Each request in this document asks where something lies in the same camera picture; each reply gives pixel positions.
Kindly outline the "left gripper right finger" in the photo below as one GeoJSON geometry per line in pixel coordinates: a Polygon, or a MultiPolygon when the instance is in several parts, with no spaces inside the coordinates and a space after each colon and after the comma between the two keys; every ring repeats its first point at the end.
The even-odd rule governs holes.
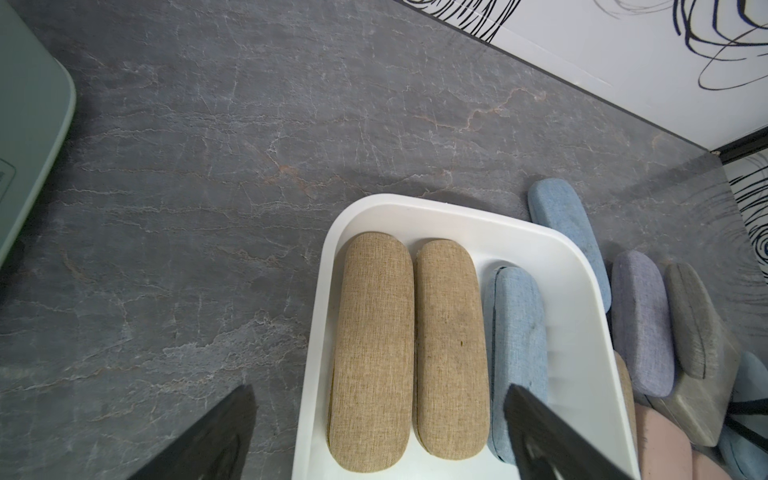
{"type": "Polygon", "coordinates": [[[524,387],[510,385],[503,411],[522,479],[629,477],[524,387]]]}

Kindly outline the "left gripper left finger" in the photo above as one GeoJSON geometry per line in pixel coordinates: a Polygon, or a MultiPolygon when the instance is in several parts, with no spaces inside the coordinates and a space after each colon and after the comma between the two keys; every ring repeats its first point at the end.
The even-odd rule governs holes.
{"type": "Polygon", "coordinates": [[[254,431],[257,403],[240,385],[131,475],[133,479],[239,479],[254,431]]]}

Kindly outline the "blue glasses case front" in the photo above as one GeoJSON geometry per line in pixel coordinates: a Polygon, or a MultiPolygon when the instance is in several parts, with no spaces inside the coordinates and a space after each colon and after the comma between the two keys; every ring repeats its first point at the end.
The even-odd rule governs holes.
{"type": "Polygon", "coordinates": [[[512,384],[548,401],[547,333],[543,300],[535,279],[518,266],[497,268],[485,287],[483,318],[490,389],[488,447],[513,465],[504,401],[512,384]]]}

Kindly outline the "tan glasses case front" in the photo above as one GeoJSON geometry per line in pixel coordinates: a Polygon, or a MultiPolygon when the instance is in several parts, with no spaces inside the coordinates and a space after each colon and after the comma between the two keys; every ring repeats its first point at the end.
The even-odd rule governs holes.
{"type": "Polygon", "coordinates": [[[490,429],[490,390],[480,288],[474,262],[455,241],[437,239],[415,265],[416,435],[431,455],[465,460],[490,429]]]}

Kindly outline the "purple glasses case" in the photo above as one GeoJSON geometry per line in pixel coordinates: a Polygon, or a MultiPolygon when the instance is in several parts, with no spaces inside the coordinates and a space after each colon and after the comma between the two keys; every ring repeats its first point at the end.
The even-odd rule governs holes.
{"type": "Polygon", "coordinates": [[[659,268],[639,251],[624,251],[613,262],[611,287],[613,345],[625,361],[633,390],[668,396],[675,380],[675,353],[659,268]]]}

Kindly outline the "grey fabric glasses case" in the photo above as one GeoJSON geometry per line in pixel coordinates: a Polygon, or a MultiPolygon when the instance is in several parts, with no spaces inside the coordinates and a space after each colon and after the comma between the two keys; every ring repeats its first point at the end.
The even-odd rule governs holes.
{"type": "Polygon", "coordinates": [[[690,264],[669,264],[664,282],[677,360],[688,376],[707,379],[721,363],[720,316],[701,277],[690,264]]]}

